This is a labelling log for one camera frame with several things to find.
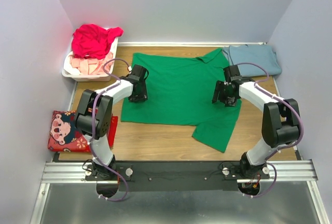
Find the magenta t-shirt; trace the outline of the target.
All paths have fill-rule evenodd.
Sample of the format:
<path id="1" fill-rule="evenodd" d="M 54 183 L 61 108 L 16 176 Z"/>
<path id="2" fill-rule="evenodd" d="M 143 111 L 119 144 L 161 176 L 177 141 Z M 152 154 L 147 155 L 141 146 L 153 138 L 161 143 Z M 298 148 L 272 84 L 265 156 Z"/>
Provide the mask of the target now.
<path id="1" fill-rule="evenodd" d="M 109 53 L 112 43 L 123 35 L 120 27 L 105 29 L 96 24 L 83 24 L 73 33 L 71 43 L 75 58 L 102 60 Z"/>

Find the red cartoon folded cloth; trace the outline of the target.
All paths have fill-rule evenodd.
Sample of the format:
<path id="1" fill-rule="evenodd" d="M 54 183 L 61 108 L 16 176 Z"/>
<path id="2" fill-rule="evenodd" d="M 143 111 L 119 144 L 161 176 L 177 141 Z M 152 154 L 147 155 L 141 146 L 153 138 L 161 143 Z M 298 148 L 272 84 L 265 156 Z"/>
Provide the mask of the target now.
<path id="1" fill-rule="evenodd" d="M 88 140 L 74 125 L 75 111 L 53 111 L 48 149 L 54 152 L 90 153 Z"/>

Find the folded blue t-shirt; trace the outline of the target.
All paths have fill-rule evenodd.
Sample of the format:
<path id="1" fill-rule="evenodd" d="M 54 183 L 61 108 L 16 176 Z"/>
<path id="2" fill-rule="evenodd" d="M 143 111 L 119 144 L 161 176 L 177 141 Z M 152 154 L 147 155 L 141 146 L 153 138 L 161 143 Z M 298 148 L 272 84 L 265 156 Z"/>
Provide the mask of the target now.
<path id="1" fill-rule="evenodd" d="M 228 46 L 223 48 L 223 54 L 231 65 L 254 63 L 262 67 L 269 76 L 279 75 L 282 72 L 276 53 L 269 45 Z"/>

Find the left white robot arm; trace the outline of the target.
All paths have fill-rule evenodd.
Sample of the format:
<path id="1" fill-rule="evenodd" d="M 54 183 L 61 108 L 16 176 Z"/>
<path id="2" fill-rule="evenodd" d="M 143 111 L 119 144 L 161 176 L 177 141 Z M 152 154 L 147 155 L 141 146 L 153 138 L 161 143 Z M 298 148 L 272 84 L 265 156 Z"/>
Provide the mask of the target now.
<path id="1" fill-rule="evenodd" d="M 130 103 L 141 103 L 148 99 L 146 79 L 149 71 L 134 65 L 126 76 L 100 90 L 85 90 L 80 98 L 74 124 L 88 141 L 93 155 L 91 165 L 86 168 L 87 177 L 109 180 L 116 176 L 116 159 L 108 143 L 113 105 L 127 98 Z"/>

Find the white plastic bin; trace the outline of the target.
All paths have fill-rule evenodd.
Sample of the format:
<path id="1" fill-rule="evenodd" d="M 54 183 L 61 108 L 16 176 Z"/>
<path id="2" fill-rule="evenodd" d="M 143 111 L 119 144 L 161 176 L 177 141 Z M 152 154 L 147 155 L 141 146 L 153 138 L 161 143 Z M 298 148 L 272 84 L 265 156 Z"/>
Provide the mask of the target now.
<path id="1" fill-rule="evenodd" d="M 115 58 L 116 56 L 116 52 L 117 52 L 117 46 L 118 46 L 118 39 L 119 37 L 116 37 L 114 39 L 114 41 L 111 44 L 109 53 L 112 52 L 113 53 L 113 58 Z M 66 57 L 69 57 L 70 55 L 73 55 L 73 52 L 70 51 Z M 105 75 L 71 75 L 69 73 L 67 73 L 63 68 L 61 71 L 61 74 L 63 77 L 65 78 L 70 78 L 73 79 L 76 82 L 91 82 L 91 81 L 96 81 L 96 82 L 103 82 L 103 81 L 110 81 L 111 77 L 108 74 Z"/>

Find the white cloth in bin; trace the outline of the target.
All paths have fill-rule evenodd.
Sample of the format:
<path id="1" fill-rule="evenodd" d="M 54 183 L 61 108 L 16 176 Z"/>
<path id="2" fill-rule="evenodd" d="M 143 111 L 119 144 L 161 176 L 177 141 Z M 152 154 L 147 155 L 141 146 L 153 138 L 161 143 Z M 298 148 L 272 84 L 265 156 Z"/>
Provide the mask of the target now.
<path id="1" fill-rule="evenodd" d="M 80 75 L 80 71 L 77 68 L 73 68 L 71 65 L 71 57 L 65 58 L 63 69 L 71 75 L 75 75 L 75 76 Z"/>

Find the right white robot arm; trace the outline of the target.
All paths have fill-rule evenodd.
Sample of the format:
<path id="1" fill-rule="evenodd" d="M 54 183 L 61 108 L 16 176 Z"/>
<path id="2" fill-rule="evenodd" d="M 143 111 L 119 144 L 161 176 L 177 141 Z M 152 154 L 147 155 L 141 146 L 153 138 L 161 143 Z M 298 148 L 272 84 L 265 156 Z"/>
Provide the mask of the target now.
<path id="1" fill-rule="evenodd" d="M 243 77 L 238 65 L 225 67 L 223 71 L 225 80 L 216 82 L 212 103 L 220 101 L 226 107 L 235 107 L 239 99 L 245 99 L 262 112 L 261 139 L 242 155 L 236 167 L 241 177 L 251 178 L 263 171 L 267 160 L 277 152 L 302 140 L 304 127 L 298 103 L 278 97 L 255 80 Z"/>

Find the green t-shirt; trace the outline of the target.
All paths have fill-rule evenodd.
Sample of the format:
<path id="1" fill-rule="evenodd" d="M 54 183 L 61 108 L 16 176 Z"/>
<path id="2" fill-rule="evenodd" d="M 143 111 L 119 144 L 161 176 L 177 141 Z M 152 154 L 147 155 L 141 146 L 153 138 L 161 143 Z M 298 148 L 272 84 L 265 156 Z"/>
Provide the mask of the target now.
<path id="1" fill-rule="evenodd" d="M 212 103 L 216 82 L 224 79 L 223 69 L 229 65 L 220 48 L 195 58 L 134 53 L 132 64 L 149 71 L 148 99 L 142 103 L 125 99 L 122 122 L 191 125 L 197 141 L 226 151 L 242 102 L 235 107 Z"/>

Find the aluminium rail frame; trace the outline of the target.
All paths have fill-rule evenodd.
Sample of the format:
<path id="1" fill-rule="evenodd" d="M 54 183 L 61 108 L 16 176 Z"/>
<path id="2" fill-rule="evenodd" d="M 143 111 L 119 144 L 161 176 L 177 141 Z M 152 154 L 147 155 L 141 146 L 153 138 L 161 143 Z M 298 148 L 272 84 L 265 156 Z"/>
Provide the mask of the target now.
<path id="1" fill-rule="evenodd" d="M 45 165 L 31 223 L 329 223 L 312 161 L 271 161 L 237 191 L 98 191 L 84 162 Z"/>

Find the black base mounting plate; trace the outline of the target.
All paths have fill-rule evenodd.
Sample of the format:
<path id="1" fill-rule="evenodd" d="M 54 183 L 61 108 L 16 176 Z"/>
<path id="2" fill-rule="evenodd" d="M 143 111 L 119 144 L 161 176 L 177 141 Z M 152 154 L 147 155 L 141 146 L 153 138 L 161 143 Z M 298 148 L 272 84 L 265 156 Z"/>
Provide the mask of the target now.
<path id="1" fill-rule="evenodd" d="M 243 172 L 238 161 L 117 161 L 111 172 L 87 160 L 82 169 L 107 192 L 237 191 L 270 177 L 265 164 Z"/>

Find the pink t-shirt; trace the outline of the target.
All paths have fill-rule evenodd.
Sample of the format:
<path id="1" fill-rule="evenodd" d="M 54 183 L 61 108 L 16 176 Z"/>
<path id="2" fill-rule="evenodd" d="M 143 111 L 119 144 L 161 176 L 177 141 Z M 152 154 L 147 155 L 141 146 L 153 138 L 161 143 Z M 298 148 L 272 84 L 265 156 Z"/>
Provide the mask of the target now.
<path id="1" fill-rule="evenodd" d="M 105 75 L 103 66 L 113 56 L 113 53 L 110 52 L 105 58 L 98 60 L 97 58 L 74 58 L 73 55 L 70 55 L 70 64 L 72 68 L 78 69 L 80 75 Z"/>

